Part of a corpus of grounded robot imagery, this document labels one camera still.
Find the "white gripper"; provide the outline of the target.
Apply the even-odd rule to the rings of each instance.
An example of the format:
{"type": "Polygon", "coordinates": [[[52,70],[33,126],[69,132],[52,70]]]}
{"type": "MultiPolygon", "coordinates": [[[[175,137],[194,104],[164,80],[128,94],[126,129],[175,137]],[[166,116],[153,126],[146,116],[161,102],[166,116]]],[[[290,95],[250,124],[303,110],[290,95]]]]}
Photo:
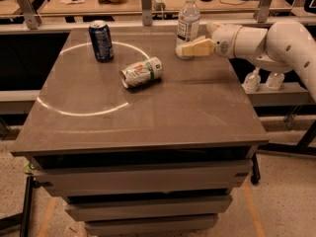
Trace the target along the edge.
{"type": "Polygon", "coordinates": [[[241,29],[241,25],[208,22],[206,30],[209,37],[201,36],[197,41],[180,44],[176,47],[176,53],[181,57],[195,57],[208,56],[214,52],[218,56],[235,58],[235,43],[241,29]]]}

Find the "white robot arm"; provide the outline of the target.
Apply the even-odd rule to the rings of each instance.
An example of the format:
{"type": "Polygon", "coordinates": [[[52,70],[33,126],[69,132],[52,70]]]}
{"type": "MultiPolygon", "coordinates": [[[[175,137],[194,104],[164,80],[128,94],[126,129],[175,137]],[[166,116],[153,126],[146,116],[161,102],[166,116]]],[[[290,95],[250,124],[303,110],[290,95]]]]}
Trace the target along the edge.
{"type": "Polygon", "coordinates": [[[269,29],[241,25],[206,24],[205,36],[179,44],[179,57],[209,56],[241,58],[271,72],[294,70],[316,101],[316,42],[299,22],[276,22],[269,29]]]}

